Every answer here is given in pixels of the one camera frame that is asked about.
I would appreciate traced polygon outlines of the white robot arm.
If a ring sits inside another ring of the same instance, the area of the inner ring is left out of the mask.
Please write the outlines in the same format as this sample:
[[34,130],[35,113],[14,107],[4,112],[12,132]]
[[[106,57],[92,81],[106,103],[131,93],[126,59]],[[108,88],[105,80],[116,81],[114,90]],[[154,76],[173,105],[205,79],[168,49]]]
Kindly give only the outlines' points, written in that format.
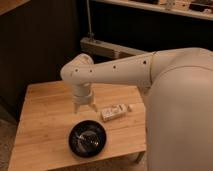
[[60,75],[78,105],[93,101],[93,83],[138,88],[148,171],[213,171],[213,51],[170,49],[99,64],[80,54]]

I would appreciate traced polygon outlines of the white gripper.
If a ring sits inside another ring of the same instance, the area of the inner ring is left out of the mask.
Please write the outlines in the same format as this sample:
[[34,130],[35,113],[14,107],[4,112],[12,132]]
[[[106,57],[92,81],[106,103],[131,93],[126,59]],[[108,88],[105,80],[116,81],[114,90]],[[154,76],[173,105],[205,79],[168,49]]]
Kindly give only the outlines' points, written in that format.
[[83,96],[73,96],[74,101],[74,113],[77,114],[79,110],[79,105],[88,105],[90,104],[90,107],[95,111],[98,112],[97,106],[95,103],[92,103],[94,101],[94,93],[90,92],[88,95]]

